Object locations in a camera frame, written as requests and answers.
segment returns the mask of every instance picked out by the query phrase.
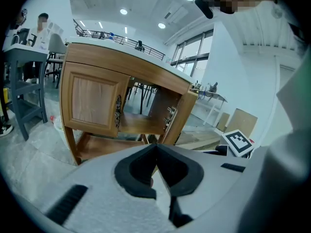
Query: wooden cabinet door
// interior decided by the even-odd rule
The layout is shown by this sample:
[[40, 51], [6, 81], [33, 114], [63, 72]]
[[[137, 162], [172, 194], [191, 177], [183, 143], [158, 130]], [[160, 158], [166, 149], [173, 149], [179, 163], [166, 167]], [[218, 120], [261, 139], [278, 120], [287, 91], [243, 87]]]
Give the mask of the wooden cabinet door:
[[117, 136], [116, 116], [122, 108], [120, 103], [124, 102], [130, 76], [72, 62], [66, 62], [62, 72], [64, 125], [89, 133]]

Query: cabinet handle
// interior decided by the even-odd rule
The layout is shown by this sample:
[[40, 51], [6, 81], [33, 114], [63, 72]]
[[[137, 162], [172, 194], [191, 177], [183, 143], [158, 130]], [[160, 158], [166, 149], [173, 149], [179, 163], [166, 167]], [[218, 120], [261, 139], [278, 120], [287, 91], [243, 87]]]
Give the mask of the cabinet handle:
[[116, 112], [115, 112], [115, 125], [117, 128], [120, 126], [120, 116], [121, 116], [121, 96], [118, 95], [116, 102]]

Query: ceiling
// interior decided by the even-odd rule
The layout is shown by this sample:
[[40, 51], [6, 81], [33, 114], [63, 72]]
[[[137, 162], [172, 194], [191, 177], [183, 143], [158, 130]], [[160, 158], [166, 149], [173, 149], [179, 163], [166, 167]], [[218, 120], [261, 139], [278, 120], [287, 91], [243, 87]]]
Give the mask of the ceiling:
[[[202, 16], [193, 1], [187, 0], [70, 0], [74, 19], [103, 20], [125, 24], [151, 33], [163, 41]], [[120, 9], [125, 8], [127, 15]], [[164, 23], [160, 29], [158, 23]]]
[[282, 65], [298, 67], [297, 42], [287, 22], [285, 13], [273, 3], [264, 1], [259, 6], [217, 16], [229, 31], [240, 53], [258, 52], [280, 57]]

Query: wooden cabinet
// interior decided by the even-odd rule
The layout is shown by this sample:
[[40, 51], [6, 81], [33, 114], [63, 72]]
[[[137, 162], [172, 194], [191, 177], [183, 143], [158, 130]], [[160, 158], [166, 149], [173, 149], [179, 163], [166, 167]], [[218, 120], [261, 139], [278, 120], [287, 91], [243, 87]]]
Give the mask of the wooden cabinet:
[[118, 136], [118, 112], [130, 76], [72, 62], [66, 62], [62, 75], [64, 125], [89, 133]]
[[[130, 54], [90, 44], [68, 46], [61, 76], [64, 133], [78, 165], [82, 160], [148, 143], [145, 134], [159, 135], [158, 143], [174, 144], [198, 98], [189, 91], [190, 83], [172, 72]], [[156, 87], [148, 115], [122, 111], [130, 76]], [[136, 95], [138, 103], [144, 94]], [[84, 132], [79, 141], [73, 129]], [[137, 134], [143, 141], [106, 137], [117, 137], [118, 132]]]

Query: glass window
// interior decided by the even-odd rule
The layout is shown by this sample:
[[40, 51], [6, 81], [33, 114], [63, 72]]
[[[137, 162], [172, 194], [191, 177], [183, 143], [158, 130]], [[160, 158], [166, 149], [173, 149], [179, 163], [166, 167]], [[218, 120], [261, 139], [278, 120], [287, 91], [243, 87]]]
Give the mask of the glass window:
[[207, 37], [203, 40], [200, 54], [209, 53], [212, 45], [213, 36]]
[[190, 76], [190, 74], [192, 72], [193, 65], [194, 65], [194, 62], [183, 63], [183, 64], [177, 65], [177, 69]]
[[206, 66], [207, 66], [207, 60], [198, 61], [198, 63], [196, 64], [196, 68], [192, 75], [193, 79], [196, 82], [198, 83], [202, 82], [202, 78], [203, 78]]
[[195, 39], [195, 41], [190, 41], [186, 44], [181, 59], [196, 56], [200, 47], [201, 38]]
[[194, 63], [186, 63], [184, 73], [190, 76]]
[[179, 49], [178, 49], [178, 51], [177, 51], [177, 54], [176, 54], [176, 56], [175, 56], [175, 59], [174, 59], [173, 61], [178, 60], [182, 48], [183, 48], [182, 46], [179, 47]]
[[185, 63], [178, 65], [178, 66], [177, 66], [177, 69], [178, 69], [179, 71], [184, 72], [184, 69], [185, 69]]

